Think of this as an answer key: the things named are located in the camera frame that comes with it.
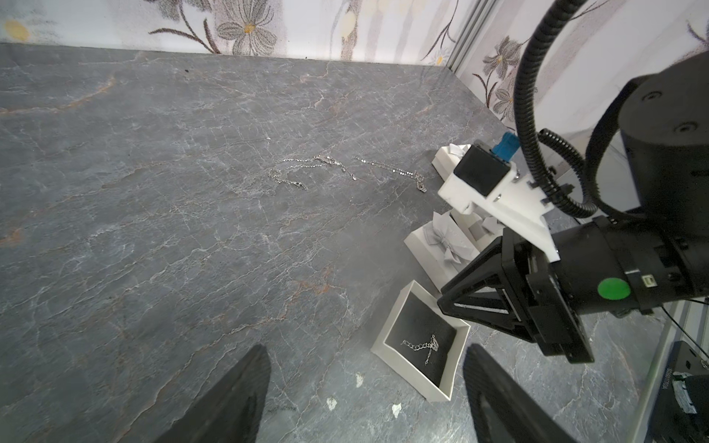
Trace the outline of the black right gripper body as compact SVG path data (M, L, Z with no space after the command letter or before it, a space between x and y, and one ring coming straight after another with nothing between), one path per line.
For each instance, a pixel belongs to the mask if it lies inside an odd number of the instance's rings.
M595 361L579 316L566 299L547 256L510 228L501 238L504 295L524 330L544 356L565 356L571 364Z

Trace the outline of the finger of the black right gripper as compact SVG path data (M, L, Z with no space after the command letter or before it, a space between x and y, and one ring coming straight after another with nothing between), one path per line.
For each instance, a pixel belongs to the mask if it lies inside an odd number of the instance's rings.
M492 241L470 264L441 290L439 300L448 302L503 302L501 281L502 238Z
M505 288L466 288L446 292L437 304L446 316L486 326L528 343L535 342L535 327L529 314L530 298L526 293L518 295Z

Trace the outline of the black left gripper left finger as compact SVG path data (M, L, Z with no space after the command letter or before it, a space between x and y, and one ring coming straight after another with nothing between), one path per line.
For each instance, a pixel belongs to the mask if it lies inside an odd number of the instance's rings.
M271 380L267 348L253 346L159 442L254 442Z

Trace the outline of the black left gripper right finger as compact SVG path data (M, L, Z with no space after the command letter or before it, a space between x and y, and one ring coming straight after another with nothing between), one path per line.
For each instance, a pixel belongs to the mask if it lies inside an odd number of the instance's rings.
M478 344L466 351L463 379L479 442L574 441Z

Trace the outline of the white jewelry box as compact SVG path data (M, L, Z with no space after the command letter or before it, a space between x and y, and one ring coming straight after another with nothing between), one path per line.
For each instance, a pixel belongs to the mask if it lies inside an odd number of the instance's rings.
M433 212L404 243L439 291L479 255L448 212Z
M457 145L451 143L438 149L431 163L443 181L448 179L470 148L471 144Z

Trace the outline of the white box base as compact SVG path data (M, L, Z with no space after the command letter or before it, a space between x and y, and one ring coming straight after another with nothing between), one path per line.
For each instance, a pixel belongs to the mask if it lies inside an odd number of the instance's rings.
M400 291L371 352L428 402L448 402L469 332L413 281Z

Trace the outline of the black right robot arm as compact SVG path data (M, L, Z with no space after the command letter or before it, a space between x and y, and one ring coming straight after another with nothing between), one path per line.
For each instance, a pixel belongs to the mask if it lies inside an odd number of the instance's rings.
M638 207L604 206L590 223L553 234L558 260L507 225L443 287L443 314L582 364L594 356L581 316L649 314L707 295L707 54L626 84L589 141L590 181L615 136L623 141Z

